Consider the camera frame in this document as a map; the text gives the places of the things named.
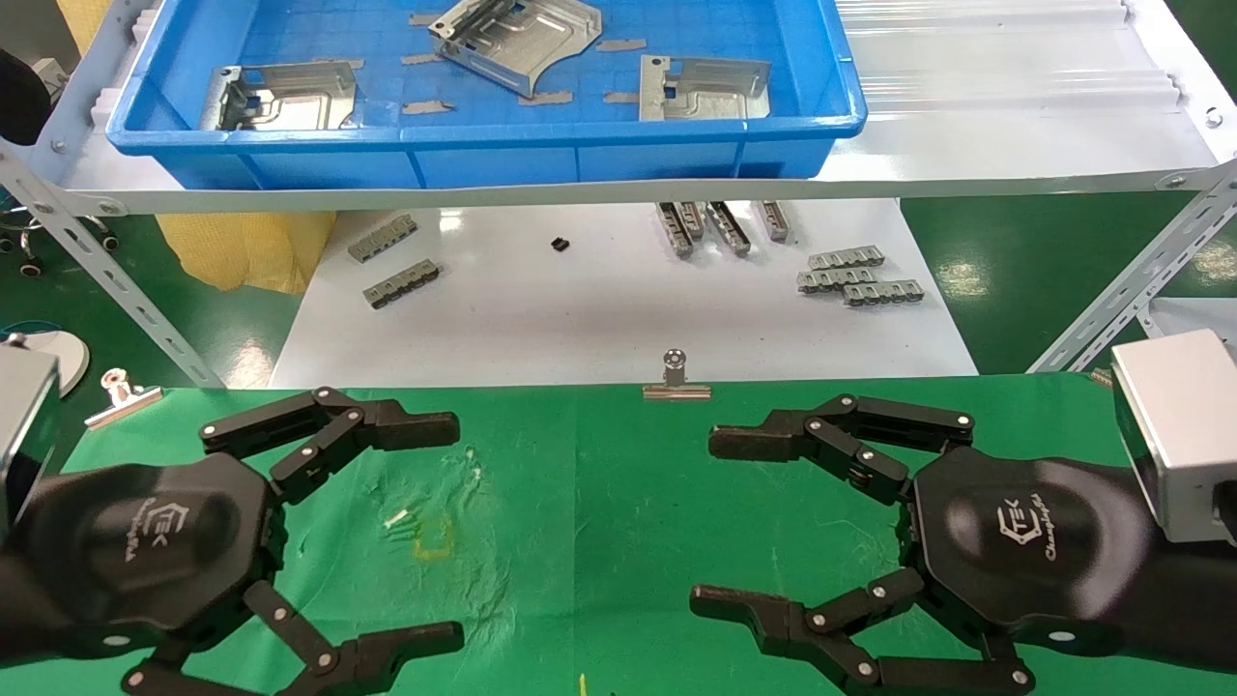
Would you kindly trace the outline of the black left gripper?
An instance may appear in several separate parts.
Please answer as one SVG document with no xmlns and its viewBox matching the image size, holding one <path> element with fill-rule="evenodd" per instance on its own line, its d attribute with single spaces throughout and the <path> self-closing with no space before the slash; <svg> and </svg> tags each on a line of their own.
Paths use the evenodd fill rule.
<svg viewBox="0 0 1237 696">
<path fill-rule="evenodd" d="M 277 695 L 385 694 L 406 661 L 461 651 L 459 622 L 329 644 L 268 582 L 287 540 L 268 480 L 224 452 L 45 478 L 2 541 L 2 666 L 155 648 L 125 694 L 251 695 L 183 671 L 251 614 L 303 664 Z"/>
</svg>

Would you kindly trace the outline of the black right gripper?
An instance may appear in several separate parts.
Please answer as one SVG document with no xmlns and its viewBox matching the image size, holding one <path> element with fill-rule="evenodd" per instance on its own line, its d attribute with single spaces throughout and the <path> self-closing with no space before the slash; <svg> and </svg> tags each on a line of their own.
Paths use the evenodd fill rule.
<svg viewBox="0 0 1237 696">
<path fill-rule="evenodd" d="M 910 488 L 903 564 L 964 643 L 1235 668 L 1235 546 L 1166 540 L 1131 470 L 961 448 Z"/>
</svg>

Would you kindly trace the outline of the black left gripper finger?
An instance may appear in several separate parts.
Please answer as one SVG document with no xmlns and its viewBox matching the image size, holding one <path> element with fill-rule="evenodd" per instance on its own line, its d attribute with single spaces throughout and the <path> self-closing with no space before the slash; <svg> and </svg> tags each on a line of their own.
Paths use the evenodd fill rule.
<svg viewBox="0 0 1237 696">
<path fill-rule="evenodd" d="M 398 401 L 356 401 L 322 387 L 204 424 L 199 436 L 207 454 L 239 461 L 297 445 L 270 470 L 270 485 L 281 503 L 299 504 L 360 452 L 452 446 L 461 423 L 454 413 L 409 414 Z"/>
</svg>

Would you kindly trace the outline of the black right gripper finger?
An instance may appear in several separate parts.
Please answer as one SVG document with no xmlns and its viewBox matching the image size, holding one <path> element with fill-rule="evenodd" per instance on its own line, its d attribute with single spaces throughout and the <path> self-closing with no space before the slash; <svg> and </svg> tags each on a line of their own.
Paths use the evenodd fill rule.
<svg viewBox="0 0 1237 696">
<path fill-rule="evenodd" d="M 978 659 L 871 656 L 854 643 L 860 633 L 905 613 L 927 595 L 913 567 L 884 574 L 823 605 L 781 595 L 698 585 L 691 613 L 742 623 L 760 653 L 808 661 L 844 695 L 1029 695 L 1037 680 L 1006 637 L 982 635 Z"/>
<path fill-rule="evenodd" d="M 935 452 L 969 448 L 975 419 L 967 413 L 840 393 L 810 410 L 769 410 L 756 427 L 716 424 L 708 452 L 725 461 L 809 461 L 884 506 L 910 499 L 905 464 L 878 444 Z"/>
</svg>

